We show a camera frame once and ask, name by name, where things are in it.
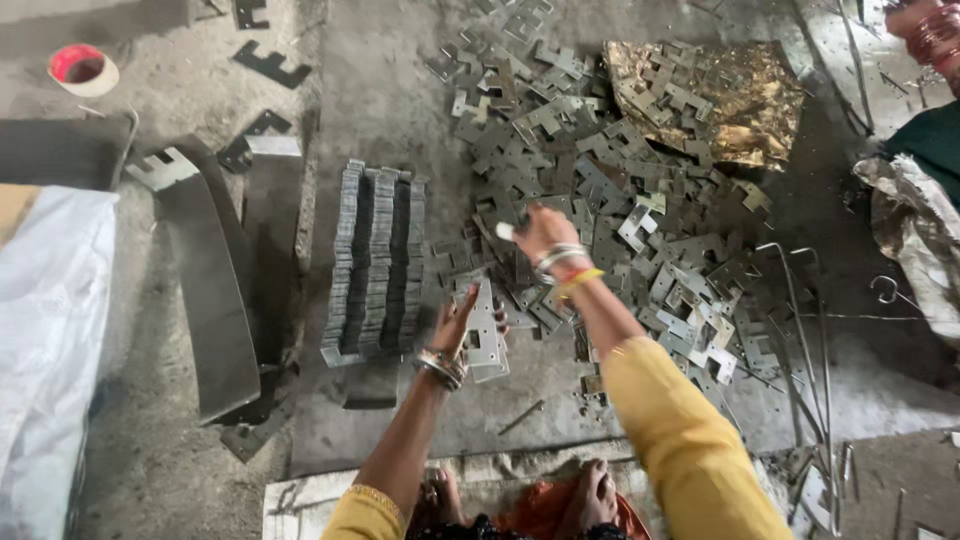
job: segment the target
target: metal hook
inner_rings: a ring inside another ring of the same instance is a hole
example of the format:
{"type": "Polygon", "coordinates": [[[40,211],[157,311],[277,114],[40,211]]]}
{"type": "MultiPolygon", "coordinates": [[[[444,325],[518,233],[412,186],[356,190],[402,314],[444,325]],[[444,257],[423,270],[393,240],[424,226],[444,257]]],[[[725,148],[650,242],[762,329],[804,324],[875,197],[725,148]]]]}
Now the metal hook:
{"type": "Polygon", "coordinates": [[[900,292],[897,290],[897,287],[898,287],[899,285],[897,284],[897,280],[894,280],[893,278],[890,278],[890,277],[888,277],[888,276],[877,276],[877,277],[875,277],[875,278],[870,282],[870,288],[871,288],[871,289],[875,289],[875,288],[876,288],[876,283],[877,283],[877,282],[881,282],[881,281],[889,282],[891,285],[893,285],[893,289],[890,291],[890,295],[889,295],[889,296],[884,296],[884,295],[883,295],[883,292],[881,291],[881,292],[880,292],[880,296],[876,297],[876,299],[877,299],[881,304],[893,304],[894,302],[897,301],[897,297],[899,296],[899,297],[903,298],[903,300],[904,300],[907,304],[909,304],[910,306],[915,307],[920,313],[923,313],[923,312],[924,312],[922,309],[920,309],[920,306],[917,306],[912,300],[910,300],[909,298],[903,296],[903,294],[900,293],[900,292]]]}

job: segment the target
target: orange cloth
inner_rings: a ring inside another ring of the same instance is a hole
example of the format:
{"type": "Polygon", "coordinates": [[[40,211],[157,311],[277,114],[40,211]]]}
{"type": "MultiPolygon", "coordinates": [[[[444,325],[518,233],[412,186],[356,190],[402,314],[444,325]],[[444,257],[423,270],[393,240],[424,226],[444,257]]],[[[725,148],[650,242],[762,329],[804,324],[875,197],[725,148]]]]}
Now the orange cloth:
{"type": "MultiPolygon", "coordinates": [[[[515,530],[536,540],[553,540],[579,482],[578,479],[554,483],[537,480],[524,491],[514,511],[496,516],[493,524],[499,530],[515,530]]],[[[634,540],[650,540],[643,522],[619,493],[616,494],[613,524],[634,540]]]]}

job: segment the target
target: woman's right hand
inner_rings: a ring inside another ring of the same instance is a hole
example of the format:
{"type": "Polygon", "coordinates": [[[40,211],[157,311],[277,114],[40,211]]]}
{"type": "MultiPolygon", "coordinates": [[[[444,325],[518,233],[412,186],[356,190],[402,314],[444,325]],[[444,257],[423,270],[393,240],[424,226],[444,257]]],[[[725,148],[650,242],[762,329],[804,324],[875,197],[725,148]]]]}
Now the woman's right hand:
{"type": "MultiPolygon", "coordinates": [[[[527,205],[529,223],[524,231],[514,230],[514,242],[536,267],[557,244],[579,244],[580,235],[564,213],[540,203],[527,205]]],[[[548,270],[558,279],[593,267],[586,257],[565,258],[548,270]]]]}

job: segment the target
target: yellow sleeve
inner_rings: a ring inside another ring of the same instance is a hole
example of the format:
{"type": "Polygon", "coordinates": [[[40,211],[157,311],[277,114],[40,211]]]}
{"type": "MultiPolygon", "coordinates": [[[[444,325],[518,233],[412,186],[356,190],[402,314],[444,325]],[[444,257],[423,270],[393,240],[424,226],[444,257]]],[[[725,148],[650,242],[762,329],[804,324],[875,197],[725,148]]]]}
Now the yellow sleeve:
{"type": "Polygon", "coordinates": [[[630,339],[600,370],[675,540],[793,538],[760,489],[737,431],[659,343],[630,339]]]}
{"type": "Polygon", "coordinates": [[[366,485],[352,485],[333,510],[321,540],[400,540],[406,528],[389,497],[366,485]]]}

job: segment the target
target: person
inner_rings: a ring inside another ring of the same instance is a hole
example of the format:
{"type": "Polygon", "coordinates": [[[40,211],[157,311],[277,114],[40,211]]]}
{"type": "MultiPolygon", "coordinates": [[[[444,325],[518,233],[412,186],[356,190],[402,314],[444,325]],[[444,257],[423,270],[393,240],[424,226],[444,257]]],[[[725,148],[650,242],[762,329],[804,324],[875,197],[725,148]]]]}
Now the person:
{"type": "MultiPolygon", "coordinates": [[[[783,519],[760,488],[739,433],[647,336],[631,312],[599,279],[592,262],[570,246],[579,235],[561,212],[533,204],[517,246],[534,265],[547,260],[559,290],[579,311],[600,353],[604,390],[646,467],[676,540],[693,538],[788,539],[783,519]]],[[[467,370],[458,357],[467,315],[476,301],[448,307],[436,334],[420,354],[423,368],[392,424],[360,468],[330,517],[323,540],[397,540],[418,502],[420,483],[437,417],[467,370]]],[[[414,539],[512,537],[487,516],[470,525],[455,478],[441,470],[436,482],[444,525],[414,539]]],[[[613,488],[607,464],[591,461],[555,540],[613,538],[613,488]]]]}

